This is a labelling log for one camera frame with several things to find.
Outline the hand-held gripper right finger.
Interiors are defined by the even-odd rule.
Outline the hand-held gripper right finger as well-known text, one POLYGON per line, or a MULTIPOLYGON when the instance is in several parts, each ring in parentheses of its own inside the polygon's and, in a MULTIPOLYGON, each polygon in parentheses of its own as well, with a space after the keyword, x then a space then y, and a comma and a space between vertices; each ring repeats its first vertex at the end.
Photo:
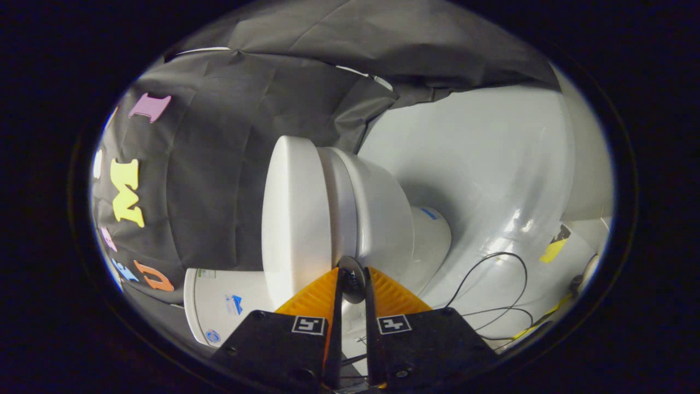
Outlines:
POLYGON ((497 364, 495 351, 455 309, 429 307, 373 267, 364 275, 370 386, 382 392, 440 392, 497 364))

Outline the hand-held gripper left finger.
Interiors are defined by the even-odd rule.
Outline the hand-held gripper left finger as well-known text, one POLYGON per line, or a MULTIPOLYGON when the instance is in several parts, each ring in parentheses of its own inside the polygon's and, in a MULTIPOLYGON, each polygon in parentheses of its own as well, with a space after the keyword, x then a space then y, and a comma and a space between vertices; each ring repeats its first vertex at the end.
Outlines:
POLYGON ((269 393, 320 393, 340 383, 342 280, 323 274, 276 311, 255 310, 212 361, 231 377, 269 393))

